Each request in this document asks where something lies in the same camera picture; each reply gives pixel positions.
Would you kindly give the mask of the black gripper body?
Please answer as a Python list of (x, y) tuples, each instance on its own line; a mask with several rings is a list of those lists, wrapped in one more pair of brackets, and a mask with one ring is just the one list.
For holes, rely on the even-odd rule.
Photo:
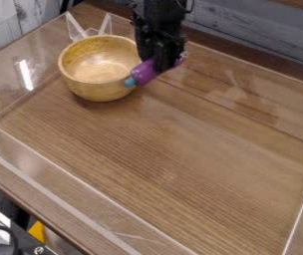
[(187, 10), (187, 0), (131, 0), (132, 24), (154, 33), (154, 56), (158, 45), (184, 48), (182, 21)]

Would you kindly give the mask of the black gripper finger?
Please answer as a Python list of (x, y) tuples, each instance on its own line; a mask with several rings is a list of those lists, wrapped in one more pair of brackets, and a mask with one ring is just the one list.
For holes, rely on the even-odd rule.
[(182, 63), (182, 50), (170, 45), (158, 45), (154, 56), (154, 69), (163, 73)]
[(136, 44), (142, 61), (148, 60), (154, 56), (154, 33), (144, 31), (140, 27), (135, 29)]

